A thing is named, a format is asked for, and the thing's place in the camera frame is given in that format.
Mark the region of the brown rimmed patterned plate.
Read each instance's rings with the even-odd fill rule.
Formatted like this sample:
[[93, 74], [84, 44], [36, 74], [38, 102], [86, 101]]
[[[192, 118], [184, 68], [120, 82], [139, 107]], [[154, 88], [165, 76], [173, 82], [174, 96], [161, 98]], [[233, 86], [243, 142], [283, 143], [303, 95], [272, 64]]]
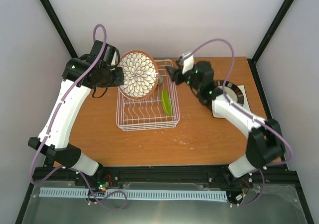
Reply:
[[158, 66], [153, 57], [142, 50], [131, 50], [122, 55], [119, 66], [123, 69], [121, 93], [132, 100], [143, 100], [153, 94], [159, 81]]

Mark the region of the lime green plate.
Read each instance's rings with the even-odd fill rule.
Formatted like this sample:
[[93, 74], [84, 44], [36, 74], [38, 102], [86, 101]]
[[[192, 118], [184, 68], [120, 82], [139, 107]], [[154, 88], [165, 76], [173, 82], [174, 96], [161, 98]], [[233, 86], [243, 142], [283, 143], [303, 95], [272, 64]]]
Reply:
[[170, 102], [169, 94], [166, 89], [163, 89], [161, 92], [161, 103], [166, 115], [172, 116], [171, 102]]

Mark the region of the white wire dish rack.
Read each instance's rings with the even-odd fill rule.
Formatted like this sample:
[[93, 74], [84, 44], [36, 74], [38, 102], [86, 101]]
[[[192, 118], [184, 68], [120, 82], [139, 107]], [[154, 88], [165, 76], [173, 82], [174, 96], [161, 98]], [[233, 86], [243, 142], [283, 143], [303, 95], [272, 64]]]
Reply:
[[[166, 66], [173, 66], [170, 59], [156, 59], [161, 84], [146, 99], [132, 100], [120, 90], [117, 96], [116, 125], [123, 131], [174, 128], [180, 121], [176, 85], [170, 80]], [[168, 115], [162, 105], [161, 94], [168, 93], [172, 114]]]

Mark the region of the black rimmed cream plate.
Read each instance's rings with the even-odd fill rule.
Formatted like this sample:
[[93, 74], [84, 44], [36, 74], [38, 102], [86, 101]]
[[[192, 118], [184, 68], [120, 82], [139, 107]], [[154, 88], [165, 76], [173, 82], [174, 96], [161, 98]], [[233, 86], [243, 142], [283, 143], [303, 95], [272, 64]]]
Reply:
[[[224, 80], [216, 80], [215, 85], [222, 89]], [[230, 81], [225, 82], [225, 92], [234, 101], [236, 101], [242, 107], [245, 105], [245, 88], [244, 85], [236, 85]]]

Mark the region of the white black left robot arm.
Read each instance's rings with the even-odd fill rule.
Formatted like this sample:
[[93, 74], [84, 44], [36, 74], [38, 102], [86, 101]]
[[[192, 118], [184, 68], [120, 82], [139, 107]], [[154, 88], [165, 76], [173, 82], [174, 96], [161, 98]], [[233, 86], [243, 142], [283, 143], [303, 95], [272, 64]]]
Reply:
[[86, 174], [92, 185], [103, 182], [102, 164], [70, 144], [69, 136], [81, 106], [97, 88], [107, 90], [124, 83], [119, 66], [120, 53], [112, 45], [96, 40], [88, 54], [70, 59], [62, 73], [60, 92], [49, 120], [37, 137], [31, 137], [28, 146], [60, 165]]

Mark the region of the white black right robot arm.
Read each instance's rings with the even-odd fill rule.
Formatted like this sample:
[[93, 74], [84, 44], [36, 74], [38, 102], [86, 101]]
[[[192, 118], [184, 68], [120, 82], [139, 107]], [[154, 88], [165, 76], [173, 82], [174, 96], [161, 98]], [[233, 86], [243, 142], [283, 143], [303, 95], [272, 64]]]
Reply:
[[232, 123], [247, 138], [246, 151], [243, 156], [228, 166], [226, 178], [234, 179], [261, 169], [286, 151], [279, 123], [274, 119], [265, 120], [255, 116], [233, 101], [214, 81], [214, 71], [208, 61], [199, 61], [193, 68], [183, 72], [183, 67], [166, 66], [170, 79], [176, 85], [187, 83], [197, 91], [200, 103]]

